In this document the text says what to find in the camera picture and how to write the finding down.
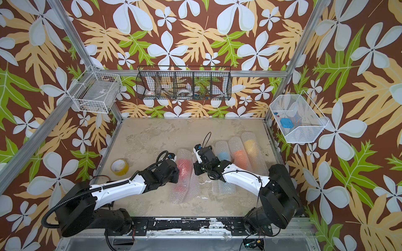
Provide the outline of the red wine glass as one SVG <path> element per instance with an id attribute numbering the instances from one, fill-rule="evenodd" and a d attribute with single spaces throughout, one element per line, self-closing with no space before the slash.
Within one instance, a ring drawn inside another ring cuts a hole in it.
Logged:
<path id="1" fill-rule="evenodd" d="M 173 187 L 173 191 L 179 194 L 185 194 L 189 188 L 189 182 L 192 175 L 192 161 L 188 159 L 178 159 L 179 180 Z"/>

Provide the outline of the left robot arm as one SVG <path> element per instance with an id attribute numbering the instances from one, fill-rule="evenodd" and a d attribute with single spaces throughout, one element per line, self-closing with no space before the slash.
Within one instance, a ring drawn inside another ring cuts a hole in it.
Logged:
<path id="1" fill-rule="evenodd" d="M 108 210 L 104 206 L 129 196 L 141 195 L 177 183 L 179 169 L 175 161 L 162 160 L 137 171 L 126 179 L 100 185 L 81 182 L 73 188 L 41 220 L 44 228 L 59 229 L 63 237 L 70 237 L 86 229 L 106 229 L 120 235 L 127 234 L 133 225 L 127 210 Z"/>

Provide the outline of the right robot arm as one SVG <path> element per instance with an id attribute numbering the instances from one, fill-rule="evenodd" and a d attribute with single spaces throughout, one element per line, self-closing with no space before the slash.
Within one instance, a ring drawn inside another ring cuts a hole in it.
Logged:
<path id="1" fill-rule="evenodd" d="M 261 206 L 252 208 L 243 218 L 248 234 L 277 236 L 272 225 L 285 229 L 293 217 L 303 214 L 303 204 L 284 165 L 272 165 L 268 176 L 262 176 L 219 160 L 211 146 L 198 144 L 193 151 L 197 158 L 195 175 L 206 173 L 211 180 L 234 184 L 257 196 Z"/>

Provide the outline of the bubble wrapped blue glass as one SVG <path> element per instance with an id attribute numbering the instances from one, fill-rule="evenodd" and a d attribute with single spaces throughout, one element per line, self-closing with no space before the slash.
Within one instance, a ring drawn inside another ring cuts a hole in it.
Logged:
<path id="1" fill-rule="evenodd" d="M 231 162 L 230 149 L 227 141 L 218 141 L 215 144 L 214 153 L 220 161 Z M 215 181 L 212 185 L 212 191 L 218 194 L 233 194 L 236 192 L 236 186 L 223 181 Z"/>

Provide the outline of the bubble wrapped orange glass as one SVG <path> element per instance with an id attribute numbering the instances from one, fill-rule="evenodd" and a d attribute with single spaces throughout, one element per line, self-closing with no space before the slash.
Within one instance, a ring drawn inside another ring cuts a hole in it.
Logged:
<path id="1" fill-rule="evenodd" d="M 239 137 L 232 137 L 228 141 L 230 154 L 233 159 L 233 163 L 239 168 L 247 171 L 252 171 L 252 166 L 245 151 L 242 140 Z"/>

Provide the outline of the bubble wrapped yellow glass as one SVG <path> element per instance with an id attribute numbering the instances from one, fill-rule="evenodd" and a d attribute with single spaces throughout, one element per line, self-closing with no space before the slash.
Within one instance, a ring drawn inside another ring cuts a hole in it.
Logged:
<path id="1" fill-rule="evenodd" d="M 255 134 L 253 132 L 244 132 L 241 135 L 241 140 L 252 169 L 259 175 L 268 176 L 268 168 L 256 141 Z"/>

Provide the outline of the yellow tape roll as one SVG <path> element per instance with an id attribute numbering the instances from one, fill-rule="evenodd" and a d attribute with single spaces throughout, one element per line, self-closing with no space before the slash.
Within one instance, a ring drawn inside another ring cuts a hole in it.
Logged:
<path id="1" fill-rule="evenodd" d="M 129 165 L 123 159 L 118 159 L 111 164 L 111 171 L 116 176 L 123 176 L 123 175 L 127 174 L 128 170 L 129 170 Z"/>

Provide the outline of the white tape roll in basket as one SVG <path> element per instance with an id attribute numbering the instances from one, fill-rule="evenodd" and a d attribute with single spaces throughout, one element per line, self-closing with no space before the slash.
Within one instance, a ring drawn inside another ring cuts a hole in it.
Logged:
<path id="1" fill-rule="evenodd" d="M 177 96 L 178 97 L 191 97 L 192 96 L 192 92 L 188 89 L 180 89 L 177 92 Z"/>

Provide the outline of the blue object in basket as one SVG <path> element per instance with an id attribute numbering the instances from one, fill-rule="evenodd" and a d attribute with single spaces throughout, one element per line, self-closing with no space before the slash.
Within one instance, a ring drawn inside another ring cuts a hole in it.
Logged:
<path id="1" fill-rule="evenodd" d="M 290 118 L 281 118 L 280 124 L 285 129 L 292 129 L 294 128 L 293 121 Z"/>

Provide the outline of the black mounting rail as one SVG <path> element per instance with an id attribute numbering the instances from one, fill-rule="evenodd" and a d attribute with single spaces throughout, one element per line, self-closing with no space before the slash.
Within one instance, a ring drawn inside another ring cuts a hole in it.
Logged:
<path id="1" fill-rule="evenodd" d="M 221 216 L 221 217 L 132 217 L 132 225 L 126 234 L 118 234 L 106 230 L 107 236 L 151 236 L 152 233 L 171 234 L 209 234 L 220 233 L 228 236 L 247 236 L 250 233 L 271 236 L 273 234 L 271 224 L 268 221 L 260 223 L 260 228 L 251 223 L 246 217 Z"/>

